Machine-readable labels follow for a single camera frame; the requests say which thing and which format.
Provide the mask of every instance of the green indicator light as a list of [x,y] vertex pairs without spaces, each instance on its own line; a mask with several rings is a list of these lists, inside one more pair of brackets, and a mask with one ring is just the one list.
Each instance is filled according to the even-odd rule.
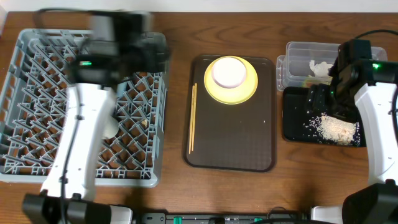
[[80,65],[82,66],[87,66],[87,65],[91,65],[92,62],[80,62]]
[[376,63],[373,64],[374,69],[378,69],[378,68],[380,68],[380,66],[381,66],[380,64],[376,64]]

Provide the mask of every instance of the black tray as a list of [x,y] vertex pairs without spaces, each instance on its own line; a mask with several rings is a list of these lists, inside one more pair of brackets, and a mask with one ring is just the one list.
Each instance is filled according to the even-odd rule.
[[257,90],[244,103],[226,105],[214,100],[204,84],[207,66],[219,57],[201,55],[193,62],[188,97],[197,83],[195,145],[189,154],[187,141],[185,160],[194,167],[269,171],[276,162],[275,66],[268,59],[243,57],[256,69]]
[[[320,137],[315,128],[308,129],[305,127],[305,125],[309,124],[310,119],[315,117],[314,114],[307,113],[307,110],[305,109],[305,102],[307,100],[308,90],[308,88],[301,87],[287,87],[284,90],[282,110],[282,129],[284,138],[290,141],[303,141],[336,145],[336,142],[332,140],[324,140],[322,137]],[[362,121],[360,120],[359,131],[355,133],[355,136],[358,135],[360,135],[361,137],[359,145],[352,146],[366,146],[363,125]]]

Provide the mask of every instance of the chopstick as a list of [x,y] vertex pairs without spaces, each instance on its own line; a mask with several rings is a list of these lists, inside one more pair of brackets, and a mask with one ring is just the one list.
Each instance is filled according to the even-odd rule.
[[191,119],[190,119],[190,129],[189,129],[189,154],[193,152],[193,143],[195,139],[195,116],[197,109],[197,88],[198,84],[195,83],[192,86],[192,102],[191,102]]

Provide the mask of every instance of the green connector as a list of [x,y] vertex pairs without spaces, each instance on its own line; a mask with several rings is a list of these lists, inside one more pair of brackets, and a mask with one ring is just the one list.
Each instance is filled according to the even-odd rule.
[[182,224],[182,218],[181,217],[174,217],[174,224]]

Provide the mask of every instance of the white backdrop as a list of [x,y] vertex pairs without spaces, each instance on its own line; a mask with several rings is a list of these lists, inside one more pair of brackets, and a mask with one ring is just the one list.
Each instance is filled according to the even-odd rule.
[[398,12],[398,0],[0,0],[7,11],[43,7],[171,12]]

